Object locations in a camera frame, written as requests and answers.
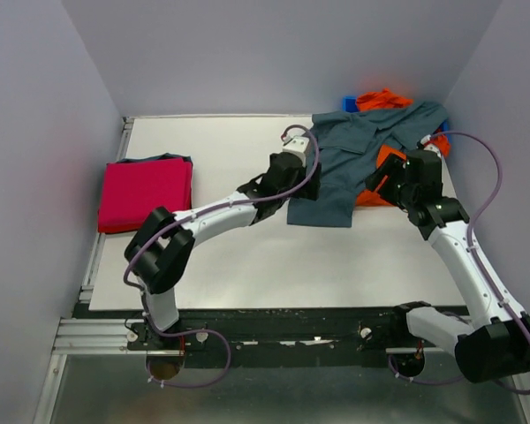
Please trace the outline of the grey blue t shirt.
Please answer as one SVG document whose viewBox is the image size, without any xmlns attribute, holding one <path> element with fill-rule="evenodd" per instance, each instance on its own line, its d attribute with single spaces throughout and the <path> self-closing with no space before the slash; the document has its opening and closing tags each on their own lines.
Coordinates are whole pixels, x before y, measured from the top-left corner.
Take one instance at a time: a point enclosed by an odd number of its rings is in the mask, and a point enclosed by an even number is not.
<svg viewBox="0 0 530 424">
<path fill-rule="evenodd" d="M 400 152 L 416 148 L 448 118 L 438 102 L 416 101 L 406 108 L 359 112 L 335 111 L 312 116 L 312 134 L 320 149 L 319 197 L 289 200 L 289 225 L 350 228 L 365 179 L 376 169 L 382 146 Z"/>
</svg>

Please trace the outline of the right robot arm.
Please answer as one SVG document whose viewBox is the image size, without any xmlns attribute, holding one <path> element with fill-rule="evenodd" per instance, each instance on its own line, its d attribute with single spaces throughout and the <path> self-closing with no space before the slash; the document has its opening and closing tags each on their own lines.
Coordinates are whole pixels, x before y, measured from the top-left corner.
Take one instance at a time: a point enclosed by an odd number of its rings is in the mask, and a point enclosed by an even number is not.
<svg viewBox="0 0 530 424">
<path fill-rule="evenodd" d="M 442 259 L 466 303 L 469 322 L 426 302 L 395 307 L 390 339 L 407 346 L 421 338 L 454 357 L 473 383 L 530 372 L 530 314 L 504 286 L 470 228 L 459 200 L 443 195 L 443 161 L 437 152 L 390 153 L 366 185 L 408 220 Z"/>
</svg>

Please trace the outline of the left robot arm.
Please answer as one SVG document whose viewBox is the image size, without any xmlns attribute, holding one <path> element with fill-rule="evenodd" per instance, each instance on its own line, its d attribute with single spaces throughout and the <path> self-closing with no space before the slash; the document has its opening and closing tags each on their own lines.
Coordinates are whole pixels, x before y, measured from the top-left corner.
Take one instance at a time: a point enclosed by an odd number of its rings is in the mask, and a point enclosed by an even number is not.
<svg viewBox="0 0 530 424">
<path fill-rule="evenodd" d="M 124 283 L 140 291 L 150 322 L 148 339 L 156 347 L 167 349 L 177 342 L 174 287 L 193 249 L 227 231 L 270 218 L 292 197 L 317 200 L 321 173 L 317 158 L 308 168 L 294 154 L 272 154 L 266 172 L 218 202 L 174 213 L 159 207 L 148 215 L 125 249 Z"/>
</svg>

